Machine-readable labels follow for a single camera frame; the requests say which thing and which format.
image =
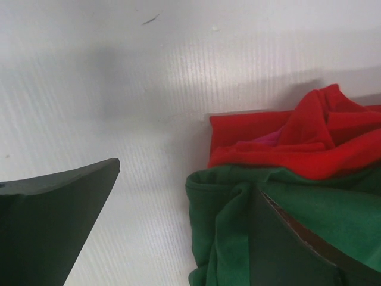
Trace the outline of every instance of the cloth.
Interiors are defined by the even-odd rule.
[[[278,131],[272,132],[270,134],[264,135],[257,139],[252,140],[251,142],[261,143],[267,146],[276,146],[278,144],[280,134],[282,133],[282,129],[280,128]],[[246,144],[246,141],[238,141],[237,144]]]
[[[381,105],[360,106],[338,85],[311,91],[294,111],[212,116],[210,122],[208,167],[279,166],[322,180],[356,172],[381,159]],[[253,141],[282,126],[276,146]]]
[[[187,178],[191,286],[249,286],[248,202],[256,188],[336,248],[381,271],[381,166],[325,181],[285,168],[214,167]]]

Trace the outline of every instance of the folded red fabric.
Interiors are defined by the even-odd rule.
[[[208,167],[282,166],[321,180],[381,159],[381,105],[358,105],[338,85],[311,91],[294,111],[211,116],[210,122]],[[281,128],[276,146],[254,141]]]

